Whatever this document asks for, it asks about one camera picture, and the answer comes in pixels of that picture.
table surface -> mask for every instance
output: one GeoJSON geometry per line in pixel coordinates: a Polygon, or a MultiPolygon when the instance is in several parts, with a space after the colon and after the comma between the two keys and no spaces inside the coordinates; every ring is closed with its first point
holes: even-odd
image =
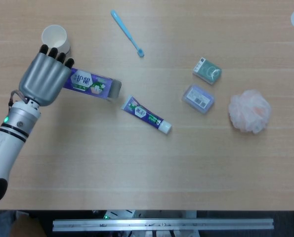
{"type": "Polygon", "coordinates": [[[63,89],[41,108],[0,209],[294,210],[293,11],[294,0],[0,1],[0,124],[50,24],[67,30],[75,67],[123,83],[116,103],[63,89]],[[200,57],[223,69],[214,86],[192,75],[200,57]],[[215,96],[206,115],[181,100],[193,83],[215,96]],[[229,120],[247,89],[272,106],[259,135],[229,120]],[[122,111],[130,94],[172,132],[122,111]]]}

robotic hand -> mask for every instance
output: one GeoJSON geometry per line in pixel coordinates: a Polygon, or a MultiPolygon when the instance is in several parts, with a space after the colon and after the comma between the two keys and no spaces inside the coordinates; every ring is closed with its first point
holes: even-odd
{"type": "Polygon", "coordinates": [[[48,55],[47,52],[48,46],[42,45],[24,73],[19,90],[11,93],[9,112],[0,126],[0,200],[6,192],[10,170],[41,115],[39,106],[50,105],[71,74],[73,59],[63,64],[64,53],[56,58],[56,48],[48,55]],[[15,93],[22,101],[13,103],[15,93]]]}

black stripe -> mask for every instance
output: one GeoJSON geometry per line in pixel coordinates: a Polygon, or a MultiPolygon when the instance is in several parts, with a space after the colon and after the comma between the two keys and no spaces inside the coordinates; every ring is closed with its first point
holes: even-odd
{"type": "Polygon", "coordinates": [[[16,137],[16,138],[22,140],[23,142],[26,142],[26,139],[25,138],[22,138],[21,136],[17,135],[16,133],[10,132],[10,131],[8,131],[6,129],[3,129],[3,128],[0,128],[0,131],[1,132],[8,133],[9,135],[12,135],[12,136],[16,137]]]}
{"type": "Polygon", "coordinates": [[[19,133],[23,134],[25,137],[27,137],[27,138],[29,137],[29,134],[27,132],[23,131],[22,129],[19,129],[18,127],[14,127],[14,126],[9,125],[7,123],[2,123],[1,126],[3,126],[3,127],[9,127],[11,129],[14,129],[16,132],[19,132],[19,133]]]}

toothbrush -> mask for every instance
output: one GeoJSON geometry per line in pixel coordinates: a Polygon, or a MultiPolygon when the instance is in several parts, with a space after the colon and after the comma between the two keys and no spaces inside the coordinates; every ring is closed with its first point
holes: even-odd
{"type": "Polygon", "coordinates": [[[114,20],[117,22],[117,24],[119,25],[119,27],[123,30],[123,32],[126,34],[126,36],[128,37],[128,39],[132,42],[132,44],[135,46],[135,48],[137,49],[137,53],[139,55],[139,57],[143,57],[145,56],[145,54],[143,53],[142,49],[138,47],[138,45],[136,44],[136,42],[133,40],[131,34],[129,33],[129,30],[126,28],[126,26],[124,25],[124,23],[122,22],[121,18],[119,17],[119,15],[117,14],[117,12],[115,10],[111,10],[111,15],[114,18],[114,20]]]}

robotic finger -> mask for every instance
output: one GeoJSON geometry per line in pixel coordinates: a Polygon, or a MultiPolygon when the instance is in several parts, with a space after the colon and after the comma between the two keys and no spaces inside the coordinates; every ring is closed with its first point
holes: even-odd
{"type": "Polygon", "coordinates": [[[65,63],[66,55],[42,45],[27,71],[24,73],[19,90],[11,93],[9,113],[0,126],[0,200],[6,193],[11,168],[29,137],[35,123],[41,116],[40,106],[50,105],[58,96],[65,81],[71,74],[72,58],[65,63]],[[13,94],[22,101],[13,104],[13,94]]]}

